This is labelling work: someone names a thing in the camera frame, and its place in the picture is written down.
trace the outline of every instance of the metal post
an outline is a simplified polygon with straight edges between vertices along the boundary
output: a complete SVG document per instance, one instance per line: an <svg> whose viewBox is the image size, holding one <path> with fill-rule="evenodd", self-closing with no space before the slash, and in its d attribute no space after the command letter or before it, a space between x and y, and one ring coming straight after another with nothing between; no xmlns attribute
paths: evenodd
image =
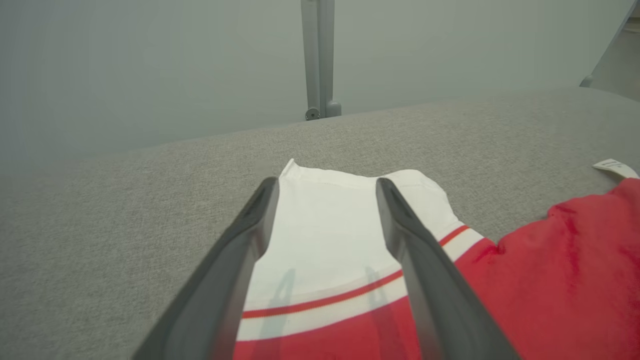
<svg viewBox="0 0 640 360"><path fill-rule="evenodd" d="M334 0L301 0L302 35L307 73L307 120L342 114L333 100Z"/></svg>

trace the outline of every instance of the red and white garment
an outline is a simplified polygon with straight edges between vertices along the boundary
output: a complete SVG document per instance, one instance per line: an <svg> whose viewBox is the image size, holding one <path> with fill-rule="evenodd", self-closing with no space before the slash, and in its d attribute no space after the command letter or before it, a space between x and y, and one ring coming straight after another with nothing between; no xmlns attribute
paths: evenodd
<svg viewBox="0 0 640 360"><path fill-rule="evenodd" d="M640 181L554 206L498 245L462 224L416 170L385 176L520 355L640 358ZM297 166L280 176L234 359L418 359L406 287L387 252L374 177Z"/></svg>

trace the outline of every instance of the gray textile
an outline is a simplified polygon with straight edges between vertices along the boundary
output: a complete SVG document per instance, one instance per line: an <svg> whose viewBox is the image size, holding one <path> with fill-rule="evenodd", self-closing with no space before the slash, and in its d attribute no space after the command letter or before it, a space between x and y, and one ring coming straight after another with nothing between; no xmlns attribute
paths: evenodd
<svg viewBox="0 0 640 360"><path fill-rule="evenodd" d="M365 176L414 168L501 236L640 170L640 102L586 88L424 104L169 143L5 181L0 357L129 357L260 180L290 158Z"/></svg>

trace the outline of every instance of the red stripe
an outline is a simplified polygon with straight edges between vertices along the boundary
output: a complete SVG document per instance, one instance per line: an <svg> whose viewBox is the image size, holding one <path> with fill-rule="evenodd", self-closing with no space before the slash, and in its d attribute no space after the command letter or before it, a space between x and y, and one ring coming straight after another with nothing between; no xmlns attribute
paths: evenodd
<svg viewBox="0 0 640 360"><path fill-rule="evenodd" d="M310 302L304 302L302 304L296 304L291 306L282 306L282 307L272 307L271 309L261 309L261 310L251 310L245 311L242 314L243 319L251 319L251 318L264 318L266 316L275 316L282 314L291 314L297 313L304 310L313 309L315 307L327 306L331 304L335 304L336 302L349 300L351 298L366 294L372 290L375 290L381 286L384 286L397 278L402 277L402 270L398 270L393 274L384 277L378 281L372 282L361 288L357 288L355 290L348 291L346 293L342 293L340 295L334 295L332 297L326 297L324 299L314 300Z"/></svg>
<svg viewBox="0 0 640 360"><path fill-rule="evenodd" d="M449 241L453 240L453 238L455 238L457 235L462 233L464 230L467 230L468 228L469 226L462 225L461 227L455 229L454 231L451 231L449 235L445 236L444 238L442 238L442 240L440 240L440 246L447 245Z"/></svg>

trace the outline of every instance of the red sleeve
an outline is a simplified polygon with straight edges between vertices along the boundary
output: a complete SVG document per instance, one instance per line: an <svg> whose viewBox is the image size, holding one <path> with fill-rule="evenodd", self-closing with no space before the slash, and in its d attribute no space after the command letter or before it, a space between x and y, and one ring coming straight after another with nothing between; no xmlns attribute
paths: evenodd
<svg viewBox="0 0 640 360"><path fill-rule="evenodd" d="M640 180L558 204L456 265L526 359L640 359Z"/></svg>

